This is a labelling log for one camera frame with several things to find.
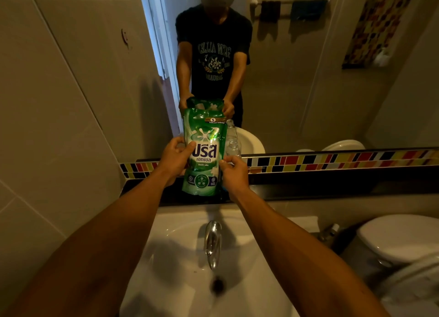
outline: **sink basin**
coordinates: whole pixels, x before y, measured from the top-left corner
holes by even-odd
[[[265,154],[262,142],[249,131],[237,128],[238,139],[241,142],[243,154]]]
[[[129,282],[121,317],[298,316],[239,210],[160,212]],[[222,224],[214,272],[203,250],[210,220]]]

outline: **toilet tank lid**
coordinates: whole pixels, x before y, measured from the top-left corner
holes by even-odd
[[[386,215],[367,222],[357,235],[372,251],[394,263],[412,263],[439,252],[439,219]]]

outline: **drain hole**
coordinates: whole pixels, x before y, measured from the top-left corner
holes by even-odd
[[[213,295],[221,296],[226,290],[226,282],[223,281],[220,277],[213,278],[212,285],[210,286],[210,290]]]

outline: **mirror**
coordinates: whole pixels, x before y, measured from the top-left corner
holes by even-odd
[[[438,0],[200,1],[36,0],[119,162],[191,93],[234,104],[244,154],[439,146]]]

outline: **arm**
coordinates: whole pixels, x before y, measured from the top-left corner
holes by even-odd
[[[222,110],[228,119],[231,119],[235,113],[233,101],[238,96],[239,92],[241,92],[246,70],[247,54],[243,52],[235,53],[233,56],[232,77],[230,78],[229,88],[224,97],[224,109]]]
[[[241,159],[224,160],[223,184],[300,316],[389,317],[340,257],[250,190],[247,165]],[[227,164],[230,161],[234,168]]]
[[[159,166],[130,192],[74,232],[55,251],[4,317],[115,316],[145,247],[163,189],[195,145],[165,148]]]
[[[180,92],[179,108],[181,114],[187,109],[186,100],[194,95],[189,90],[190,75],[192,70],[192,44],[189,42],[180,42],[178,44],[177,57],[177,80]]]

